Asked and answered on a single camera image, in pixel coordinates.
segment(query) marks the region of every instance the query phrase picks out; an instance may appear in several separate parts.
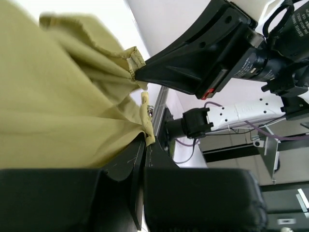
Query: metal bar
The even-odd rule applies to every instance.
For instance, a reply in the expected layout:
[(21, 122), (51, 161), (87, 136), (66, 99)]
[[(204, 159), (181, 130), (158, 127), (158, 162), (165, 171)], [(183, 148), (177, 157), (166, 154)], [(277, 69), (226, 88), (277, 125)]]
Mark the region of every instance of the metal bar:
[(291, 189), (296, 190), (300, 188), (301, 189), (309, 188), (309, 181), (261, 186), (262, 192), (273, 192), (273, 191), (282, 191), (282, 190), (291, 190)]
[(154, 127), (154, 135), (158, 136), (160, 131), (160, 125), (163, 119), (163, 114), (165, 110), (166, 100), (168, 98), (169, 88), (161, 87), (158, 98), (156, 100), (154, 106), (154, 117), (152, 120), (153, 127)]
[[(278, 144), (278, 151), (287, 151), (305, 147), (309, 147), (308, 139), (296, 140), (296, 141), (281, 141), (281, 143)], [(215, 150), (203, 151), (203, 156), (206, 162), (230, 160), (241, 157), (255, 156), (259, 154), (260, 153), (258, 149), (253, 144), (242, 144), (238, 146), (230, 146)]]
[[(261, 128), (263, 131), (273, 134), (273, 132), (269, 129), (268, 126)], [(260, 137), (260, 142), (264, 141), (264, 146), (258, 147), (258, 151), (266, 169), (270, 175), (270, 178), (274, 180), (275, 169), (278, 166), (279, 160), (279, 152), (278, 152), (278, 144), (279, 140), (272, 137), (265, 137), (261, 132), (258, 133)]]
[(307, 208), (306, 208), (306, 206), (305, 206), (303, 200), (301, 199), (301, 196), (300, 196), (299, 194), (296, 194), (296, 197), (297, 197), (297, 199), (298, 199), (298, 202), (299, 202), (299, 204), (300, 204), (300, 207), (301, 207), (301, 209), (303, 210), (303, 212), (304, 212), (306, 218), (308, 218), (308, 217), (307, 217), (307, 215), (308, 215), (308, 210), (307, 210)]
[(308, 202), (308, 199), (307, 199), (306, 195), (304, 194), (303, 190), (299, 188), (297, 191), (299, 192), (299, 195), (300, 195), (301, 199), (303, 200), (305, 207), (307, 209), (309, 209), (309, 202)]

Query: black plastic housing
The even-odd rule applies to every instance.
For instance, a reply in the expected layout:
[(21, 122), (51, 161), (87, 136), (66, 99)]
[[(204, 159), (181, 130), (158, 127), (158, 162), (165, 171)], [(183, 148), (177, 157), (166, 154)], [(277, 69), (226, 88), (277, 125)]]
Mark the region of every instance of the black plastic housing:
[(252, 232), (267, 226), (266, 206), (249, 171), (146, 168), (144, 185), (151, 232)]
[(213, 123), (207, 121), (209, 108), (195, 108), (183, 113), (183, 117), (169, 120), (165, 124), (169, 139), (187, 137), (189, 139), (201, 139), (211, 132)]
[(309, 57), (309, 2), (297, 9), (285, 25), (274, 49), (294, 62)]

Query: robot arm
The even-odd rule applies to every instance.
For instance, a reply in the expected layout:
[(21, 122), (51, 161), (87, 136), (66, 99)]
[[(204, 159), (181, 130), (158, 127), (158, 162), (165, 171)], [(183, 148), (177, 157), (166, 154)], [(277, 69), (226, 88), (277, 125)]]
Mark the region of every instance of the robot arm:
[[(212, 0), (181, 37), (146, 61), (136, 80), (198, 99), (211, 98), (231, 78), (266, 82), (262, 90), (280, 97), (306, 93), (309, 2), (294, 12), (292, 0), (253, 1)], [(284, 9), (282, 21), (269, 33), (270, 22)], [(255, 29), (264, 21), (261, 35)]]
[[(136, 73), (137, 80), (198, 99), (211, 98), (231, 78), (265, 82), (262, 90), (277, 95), (185, 112), (167, 126), (171, 139), (200, 138), (244, 121), (309, 116), (309, 2), (295, 12), (294, 2), (212, 0), (180, 38), (146, 61)], [(287, 13), (282, 21), (268, 32), (270, 22), (283, 9)], [(263, 23), (265, 36), (255, 31)]]

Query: white label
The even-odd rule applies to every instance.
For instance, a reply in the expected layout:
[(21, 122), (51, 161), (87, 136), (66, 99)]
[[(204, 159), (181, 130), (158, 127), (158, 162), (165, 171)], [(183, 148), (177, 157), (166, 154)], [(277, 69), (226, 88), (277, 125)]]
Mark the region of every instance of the white label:
[(295, 218), (290, 218), (290, 219), (278, 219), (277, 222), (278, 222), (278, 225), (296, 224), (296, 219), (295, 219)]
[(299, 37), (309, 34), (309, 9), (306, 9), (305, 14), (292, 15), (292, 21)]

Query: metal stand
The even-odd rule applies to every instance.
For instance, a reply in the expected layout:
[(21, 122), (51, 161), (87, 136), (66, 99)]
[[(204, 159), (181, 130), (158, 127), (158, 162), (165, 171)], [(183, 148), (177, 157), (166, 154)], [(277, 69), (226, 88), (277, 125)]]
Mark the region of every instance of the metal stand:
[[(273, 132), (269, 129), (269, 127), (261, 128), (265, 132), (273, 134)], [(279, 160), (279, 151), (278, 151), (278, 144), (280, 141), (278, 139), (270, 138), (263, 135), (261, 132), (258, 133), (257, 140), (254, 140), (253, 145), (257, 147), (262, 160), (268, 170), (270, 178), (272, 179), (273, 183), (276, 183), (274, 179), (274, 173), (278, 166)]]

